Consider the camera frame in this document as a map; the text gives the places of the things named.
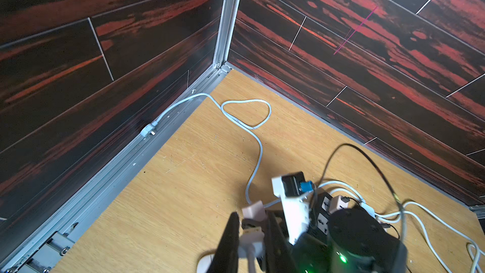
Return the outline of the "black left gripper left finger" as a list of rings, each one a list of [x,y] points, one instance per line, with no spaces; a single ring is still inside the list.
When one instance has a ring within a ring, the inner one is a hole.
[[[240,221],[237,212],[229,216],[226,228],[222,234],[221,240],[214,258],[207,270],[208,273],[237,273],[239,264],[239,229]]]

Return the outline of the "black power strip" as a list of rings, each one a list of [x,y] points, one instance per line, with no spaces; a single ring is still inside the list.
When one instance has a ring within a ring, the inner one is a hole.
[[[328,213],[332,196],[327,192],[318,194],[318,200],[315,207],[310,213],[311,223],[308,229],[308,234],[320,240],[323,243],[327,242],[328,236]]]

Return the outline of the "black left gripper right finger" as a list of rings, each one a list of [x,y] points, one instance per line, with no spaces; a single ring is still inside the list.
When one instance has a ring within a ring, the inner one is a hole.
[[[298,268],[290,253],[289,242],[284,237],[273,212],[266,213],[263,226],[265,272],[297,272]]]

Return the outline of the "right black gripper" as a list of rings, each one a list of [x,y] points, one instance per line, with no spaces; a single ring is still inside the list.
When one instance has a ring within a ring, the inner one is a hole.
[[[406,272],[407,248],[361,207],[328,218],[327,242],[303,233],[291,248],[301,272]]]

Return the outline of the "white wireless mouse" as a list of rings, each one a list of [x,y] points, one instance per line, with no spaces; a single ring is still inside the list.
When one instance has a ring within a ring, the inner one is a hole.
[[[197,264],[197,273],[207,273],[209,267],[212,264],[214,254],[204,255]]]

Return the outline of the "aluminium frame left post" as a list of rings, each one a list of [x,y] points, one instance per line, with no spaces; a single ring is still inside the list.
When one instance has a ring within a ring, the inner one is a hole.
[[[226,0],[1,0],[1,270],[52,266],[97,182],[214,68]]]

